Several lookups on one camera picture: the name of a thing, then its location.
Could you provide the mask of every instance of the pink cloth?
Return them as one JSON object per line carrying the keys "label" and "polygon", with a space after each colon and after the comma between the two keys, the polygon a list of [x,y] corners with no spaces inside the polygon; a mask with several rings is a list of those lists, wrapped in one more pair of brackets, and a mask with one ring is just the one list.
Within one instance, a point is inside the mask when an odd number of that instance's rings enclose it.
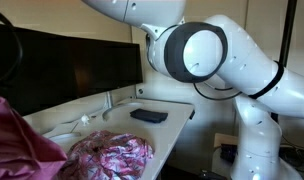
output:
{"label": "pink cloth", "polygon": [[74,144],[60,179],[139,179],[148,159],[153,157],[146,140],[132,134],[95,131]]}
{"label": "pink cloth", "polygon": [[67,157],[0,97],[0,179],[50,180]]}

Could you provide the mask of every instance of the black monitor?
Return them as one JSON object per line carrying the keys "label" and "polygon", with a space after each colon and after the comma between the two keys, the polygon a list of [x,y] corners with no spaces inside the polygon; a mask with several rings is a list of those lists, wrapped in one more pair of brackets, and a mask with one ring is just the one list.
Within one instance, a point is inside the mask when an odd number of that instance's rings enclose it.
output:
{"label": "black monitor", "polygon": [[[16,28],[23,46],[19,74],[0,96],[21,115],[143,82],[138,44],[67,37]],[[0,59],[15,54],[0,25]]]}

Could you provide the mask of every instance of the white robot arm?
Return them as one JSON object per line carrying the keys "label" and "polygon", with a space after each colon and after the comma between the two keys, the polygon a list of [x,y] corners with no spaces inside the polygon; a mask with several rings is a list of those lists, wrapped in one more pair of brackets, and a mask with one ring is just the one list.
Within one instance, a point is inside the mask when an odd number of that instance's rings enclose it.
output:
{"label": "white robot arm", "polygon": [[233,179],[300,179],[278,158],[282,132],[268,112],[304,118],[304,76],[269,59],[226,16],[185,23],[185,0],[83,1],[144,30],[148,60],[156,71],[186,83],[203,82],[217,74],[243,92],[235,98],[242,122]]}

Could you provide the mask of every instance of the wall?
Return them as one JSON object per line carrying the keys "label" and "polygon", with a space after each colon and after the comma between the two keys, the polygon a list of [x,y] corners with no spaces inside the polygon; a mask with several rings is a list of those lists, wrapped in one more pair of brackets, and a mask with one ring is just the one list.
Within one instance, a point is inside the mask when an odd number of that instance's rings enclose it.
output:
{"label": "wall", "polygon": [[[273,60],[279,59],[287,2],[249,1],[247,31]],[[297,1],[287,67],[304,75],[304,0]],[[289,141],[304,146],[304,120],[284,116],[279,119],[284,136]]]}
{"label": "wall", "polygon": [[[246,0],[187,0],[185,20],[204,21],[215,14],[225,14],[239,23],[245,24]],[[145,53],[145,33],[132,28],[133,42],[140,43],[141,54]],[[233,134],[234,109],[232,101],[211,101],[198,95],[191,84],[180,83],[155,72],[146,60],[144,63],[144,83],[137,86],[143,93],[138,97],[188,102],[195,105],[194,118],[184,127],[167,163],[171,166],[199,173],[200,169],[210,169],[215,133]],[[217,79],[214,83],[222,85]],[[217,92],[207,92],[209,96],[221,97]]]}
{"label": "wall", "polygon": [[[131,42],[131,28],[92,10],[81,0],[0,0],[0,12],[15,26],[60,35]],[[135,86],[112,91],[113,100],[135,95]],[[103,107],[105,93],[78,99],[24,118],[40,133]]]}

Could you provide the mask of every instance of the white desk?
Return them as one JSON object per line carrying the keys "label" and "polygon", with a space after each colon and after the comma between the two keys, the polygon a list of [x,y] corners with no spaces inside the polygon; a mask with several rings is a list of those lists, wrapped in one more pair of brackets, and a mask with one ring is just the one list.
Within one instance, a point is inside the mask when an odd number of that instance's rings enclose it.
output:
{"label": "white desk", "polygon": [[[104,121],[102,118],[103,111],[99,111],[92,114],[96,115],[96,118],[91,119],[89,121],[90,124],[87,126],[83,126],[81,120],[77,120],[69,124],[59,125],[53,131],[44,134],[44,136],[49,138],[62,133],[70,133],[75,127],[72,132],[80,132],[80,137],[54,140],[67,152],[74,143],[85,138],[95,130],[134,134],[148,140],[154,150],[154,157],[148,161],[141,179],[156,179],[185,123],[194,113],[194,106],[143,99],[126,99],[120,103],[128,102],[137,103],[136,105],[122,106],[110,111],[107,114],[107,121]],[[148,123],[130,117],[129,113],[138,108],[156,112],[167,112],[168,117],[160,124]]]}

